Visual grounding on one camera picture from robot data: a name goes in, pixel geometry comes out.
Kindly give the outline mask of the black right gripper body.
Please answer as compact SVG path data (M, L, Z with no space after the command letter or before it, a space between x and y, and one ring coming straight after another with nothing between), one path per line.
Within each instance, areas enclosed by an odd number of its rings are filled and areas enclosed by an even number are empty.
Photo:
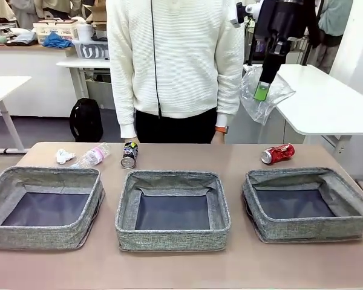
M307 27L304 1L261 1L254 37L281 40L300 39Z

